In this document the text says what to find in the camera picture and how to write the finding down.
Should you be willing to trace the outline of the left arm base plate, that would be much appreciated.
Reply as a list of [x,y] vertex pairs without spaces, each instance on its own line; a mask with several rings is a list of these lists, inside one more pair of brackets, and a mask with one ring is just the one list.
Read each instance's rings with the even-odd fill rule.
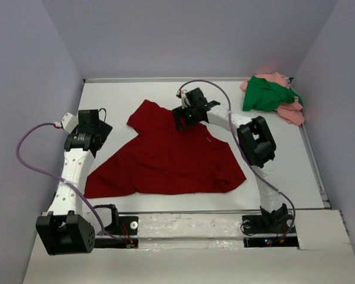
[[105,228],[111,236],[96,236],[94,248],[136,249],[138,248],[138,226],[137,215],[120,215],[118,225],[110,224]]

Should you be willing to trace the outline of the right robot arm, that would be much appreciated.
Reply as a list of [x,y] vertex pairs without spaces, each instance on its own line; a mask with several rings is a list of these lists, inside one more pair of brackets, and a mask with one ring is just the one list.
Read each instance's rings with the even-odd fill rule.
[[266,120],[235,114],[217,101],[208,101],[199,88],[178,90],[181,106],[173,109],[179,131],[205,121],[229,131],[242,158],[254,173],[260,195],[260,213],[243,216],[241,229],[246,236],[294,233],[296,212],[288,211],[292,201],[267,179],[263,167],[275,158],[276,143]]

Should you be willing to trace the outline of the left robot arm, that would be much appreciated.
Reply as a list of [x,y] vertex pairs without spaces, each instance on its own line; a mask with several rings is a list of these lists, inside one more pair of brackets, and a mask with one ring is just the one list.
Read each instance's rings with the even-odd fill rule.
[[86,180],[97,152],[112,127],[100,119],[99,110],[80,110],[77,116],[66,114],[62,128],[69,134],[64,142],[64,166],[54,200],[45,216],[36,221],[36,230],[51,256],[90,253],[97,234],[109,234],[120,226],[115,205],[106,208],[111,222],[105,225],[95,208],[89,208],[99,223],[98,228],[83,217],[82,205]]

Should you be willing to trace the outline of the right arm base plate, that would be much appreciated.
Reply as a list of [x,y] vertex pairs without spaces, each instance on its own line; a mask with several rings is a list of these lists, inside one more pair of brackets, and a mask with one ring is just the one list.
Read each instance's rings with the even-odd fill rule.
[[262,215],[242,216],[240,230],[244,235],[243,244],[245,248],[299,247],[295,227],[278,241],[287,233],[291,225],[291,214],[282,221],[278,221],[276,225],[264,224],[262,221]]

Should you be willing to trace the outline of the dark red t-shirt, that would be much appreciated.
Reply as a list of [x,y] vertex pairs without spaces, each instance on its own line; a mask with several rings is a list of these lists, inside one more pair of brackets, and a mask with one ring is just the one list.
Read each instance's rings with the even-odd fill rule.
[[228,143],[203,124],[178,131],[171,110],[145,100],[127,125],[137,136],[88,176],[86,198],[227,193],[246,181]]

